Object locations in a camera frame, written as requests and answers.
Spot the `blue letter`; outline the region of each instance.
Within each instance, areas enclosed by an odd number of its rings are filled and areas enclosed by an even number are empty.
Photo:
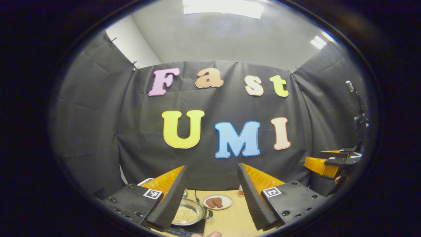
[[[228,152],[228,145],[235,156],[242,152],[243,156],[257,156],[260,150],[257,148],[257,129],[259,122],[250,121],[245,123],[240,136],[234,130],[231,123],[222,122],[215,124],[215,129],[219,131],[219,151],[215,154],[216,158],[228,158],[231,153]]]

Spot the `meat patty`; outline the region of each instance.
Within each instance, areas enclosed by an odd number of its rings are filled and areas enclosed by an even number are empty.
[[[223,207],[223,205],[222,205],[222,199],[220,198],[220,197],[215,197],[214,199],[213,199],[213,203],[218,207],[218,208],[221,208],[221,207]]]
[[[208,205],[208,207],[210,208],[214,208],[215,204],[213,203],[213,198],[209,198],[206,200],[206,205]]]

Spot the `ceiling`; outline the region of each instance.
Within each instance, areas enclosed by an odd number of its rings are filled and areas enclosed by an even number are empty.
[[[322,31],[285,5],[264,5],[259,20],[223,13],[184,15],[182,0],[160,0],[132,14],[162,63],[237,60],[295,70],[319,49]]]

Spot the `table surface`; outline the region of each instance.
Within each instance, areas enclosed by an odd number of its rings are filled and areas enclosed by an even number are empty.
[[[188,199],[196,201],[194,190],[188,190],[187,194]],[[254,237],[273,230],[256,230],[253,220],[251,219],[251,215],[248,211],[245,198],[244,196],[240,197],[238,195],[238,190],[196,192],[196,195],[200,200],[200,204],[202,204],[204,197],[212,194],[225,194],[230,196],[233,200],[233,203],[232,206],[227,209],[212,210],[213,217],[206,220],[204,233],[205,237],[213,231],[221,232],[223,237]],[[165,236],[177,237],[176,235],[166,232],[159,233]]]

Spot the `pan handle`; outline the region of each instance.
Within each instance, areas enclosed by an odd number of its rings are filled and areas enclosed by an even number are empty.
[[[212,218],[212,216],[213,216],[213,211],[208,210],[208,212],[209,212],[209,216],[208,216],[208,217],[206,217],[206,219],[210,219],[210,218]]]

